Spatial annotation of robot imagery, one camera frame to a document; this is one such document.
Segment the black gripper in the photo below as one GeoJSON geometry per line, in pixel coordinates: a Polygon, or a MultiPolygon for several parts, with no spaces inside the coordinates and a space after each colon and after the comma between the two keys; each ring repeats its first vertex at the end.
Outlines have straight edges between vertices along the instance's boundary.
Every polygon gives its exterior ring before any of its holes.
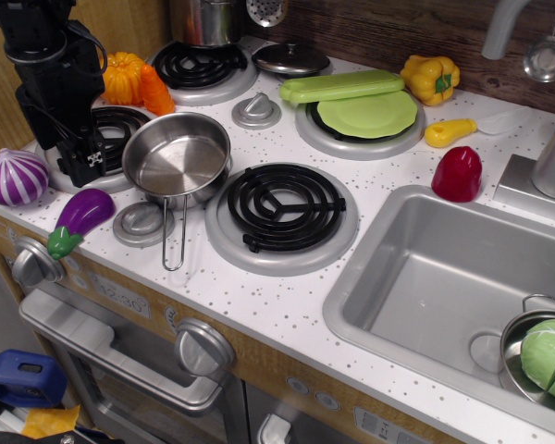
{"type": "Polygon", "coordinates": [[[104,138],[96,129],[92,106],[105,91],[103,79],[74,68],[19,68],[16,91],[35,139],[44,150],[56,148],[62,173],[81,188],[106,173],[104,138]]]}

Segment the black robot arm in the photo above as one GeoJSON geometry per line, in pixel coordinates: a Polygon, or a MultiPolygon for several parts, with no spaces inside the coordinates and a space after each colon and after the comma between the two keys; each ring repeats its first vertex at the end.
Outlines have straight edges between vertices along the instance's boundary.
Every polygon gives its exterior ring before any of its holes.
{"type": "Polygon", "coordinates": [[[106,172],[93,103],[104,92],[106,52],[79,21],[72,1],[0,1],[6,57],[21,80],[16,98],[36,141],[60,153],[78,188],[106,172]]]}

